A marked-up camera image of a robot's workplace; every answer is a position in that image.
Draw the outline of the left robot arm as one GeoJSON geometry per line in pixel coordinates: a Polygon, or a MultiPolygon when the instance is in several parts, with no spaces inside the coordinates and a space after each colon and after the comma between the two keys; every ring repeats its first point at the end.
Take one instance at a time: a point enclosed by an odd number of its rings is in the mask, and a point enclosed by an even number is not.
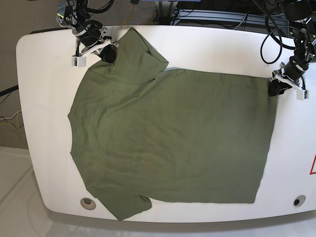
{"type": "Polygon", "coordinates": [[[272,77],[268,84],[268,95],[271,97],[282,95],[288,89],[295,89],[297,99],[305,100],[308,97],[304,73],[311,63],[316,62],[316,22],[312,14],[316,11],[316,6],[310,0],[280,0],[281,9],[287,26],[278,26],[272,18],[273,10],[263,11],[265,14],[265,26],[268,36],[280,46],[277,58],[270,62],[275,63],[281,56],[282,50],[289,49],[294,55],[289,61],[280,64],[280,69],[272,72],[272,77]],[[290,36],[294,40],[294,46],[283,43],[281,29],[288,29],[290,36]]]}

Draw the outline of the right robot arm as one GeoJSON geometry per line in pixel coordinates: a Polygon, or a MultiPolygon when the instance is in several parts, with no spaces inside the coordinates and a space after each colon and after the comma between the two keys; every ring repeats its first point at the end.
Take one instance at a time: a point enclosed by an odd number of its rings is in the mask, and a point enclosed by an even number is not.
{"type": "Polygon", "coordinates": [[[108,11],[114,1],[110,0],[99,9],[88,7],[87,0],[63,0],[58,3],[56,21],[62,28],[72,30],[76,37],[76,51],[72,56],[72,66],[86,66],[89,54],[97,55],[102,61],[113,63],[119,44],[106,35],[107,28],[99,21],[92,20],[93,14],[108,11]]]}

